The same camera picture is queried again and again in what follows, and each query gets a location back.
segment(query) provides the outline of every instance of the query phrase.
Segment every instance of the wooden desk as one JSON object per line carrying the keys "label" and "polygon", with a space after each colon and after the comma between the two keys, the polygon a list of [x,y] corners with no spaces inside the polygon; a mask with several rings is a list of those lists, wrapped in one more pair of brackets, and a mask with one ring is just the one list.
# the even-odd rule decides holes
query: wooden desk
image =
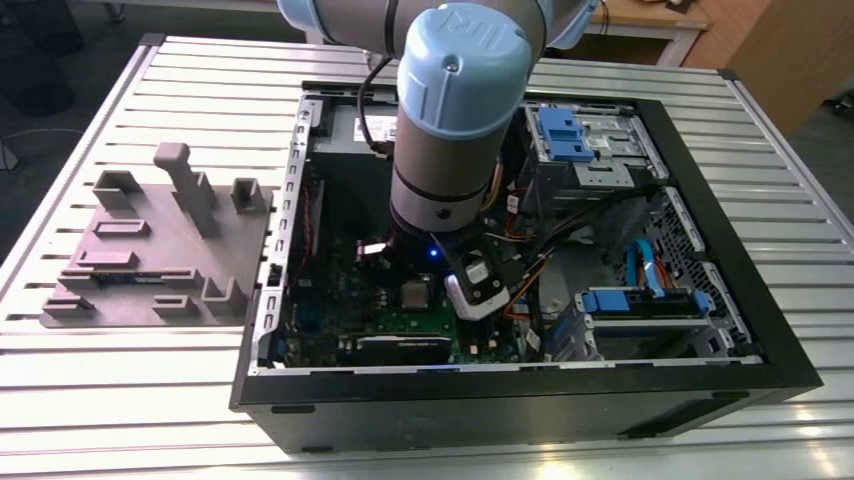
{"label": "wooden desk", "polygon": [[[607,0],[610,11],[608,35],[666,39],[667,47],[658,59],[662,67],[678,67],[691,51],[699,34],[712,21],[696,3],[687,13],[670,10],[663,3],[642,0]],[[588,34],[598,34],[604,23],[604,8],[599,6]]]}

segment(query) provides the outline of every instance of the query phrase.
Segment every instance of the floor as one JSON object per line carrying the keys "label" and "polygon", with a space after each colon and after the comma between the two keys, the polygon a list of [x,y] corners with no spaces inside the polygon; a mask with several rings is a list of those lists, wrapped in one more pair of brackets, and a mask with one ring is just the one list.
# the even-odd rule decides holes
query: floor
{"label": "floor", "polygon": [[[85,130],[145,32],[173,35],[300,41],[277,15],[215,10],[128,6],[127,20],[108,22],[99,4],[73,3],[85,38],[81,52],[60,59],[75,91],[75,105],[48,118],[28,118],[0,102],[0,136],[32,128]],[[25,167],[17,175],[0,173],[0,261],[12,248],[77,141],[68,132],[37,133],[8,141]],[[791,139],[800,157],[844,214],[854,218],[854,122],[819,110]]]}

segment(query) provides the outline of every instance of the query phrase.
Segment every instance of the light blue joint cap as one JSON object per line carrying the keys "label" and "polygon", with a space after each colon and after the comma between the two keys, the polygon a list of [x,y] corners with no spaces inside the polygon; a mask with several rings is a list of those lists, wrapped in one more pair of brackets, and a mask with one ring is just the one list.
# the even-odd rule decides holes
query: light blue joint cap
{"label": "light blue joint cap", "polygon": [[320,23],[315,0],[279,0],[279,11],[293,28],[304,32],[320,32],[323,39],[332,41]]}
{"label": "light blue joint cap", "polygon": [[530,66],[523,30],[503,13],[464,3],[424,10],[397,68],[407,116],[435,137],[484,136],[519,107]]}
{"label": "light blue joint cap", "polygon": [[582,10],[578,12],[578,15],[567,25],[563,32],[560,32],[554,41],[548,44],[550,47],[567,49],[572,48],[578,44],[578,41],[582,39],[582,35],[584,34],[584,30],[587,29],[587,25],[590,25],[590,21],[592,20],[592,14],[599,7],[599,3],[602,3],[602,0],[587,0],[587,6],[582,7]]}

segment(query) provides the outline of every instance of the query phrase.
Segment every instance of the ur logo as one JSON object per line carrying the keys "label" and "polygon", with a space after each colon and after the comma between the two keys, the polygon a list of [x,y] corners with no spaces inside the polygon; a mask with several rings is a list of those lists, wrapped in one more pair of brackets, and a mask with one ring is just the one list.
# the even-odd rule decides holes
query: ur logo
{"label": "ur logo", "polygon": [[460,38],[471,38],[483,49],[488,49],[495,43],[503,26],[471,20],[459,11],[451,12],[439,26],[439,31],[445,30]]}

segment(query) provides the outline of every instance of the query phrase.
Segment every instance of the slotted metal table surface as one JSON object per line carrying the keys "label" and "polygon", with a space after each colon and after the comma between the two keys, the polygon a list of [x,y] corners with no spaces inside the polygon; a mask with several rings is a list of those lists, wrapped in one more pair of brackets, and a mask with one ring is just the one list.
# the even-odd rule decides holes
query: slotted metal table surface
{"label": "slotted metal table surface", "polygon": [[[674,439],[288,456],[227,408],[240,328],[40,326],[100,172],[127,169],[140,182],[167,183],[151,159],[155,145],[173,141],[191,145],[212,184],[256,177],[277,187],[301,81],[365,74],[363,54],[343,47],[180,37],[139,47],[0,270],[0,474],[854,475],[851,225],[740,84],[712,71],[543,60],[530,89],[663,102],[826,383],[787,403]],[[389,67],[377,81],[393,76]]]}

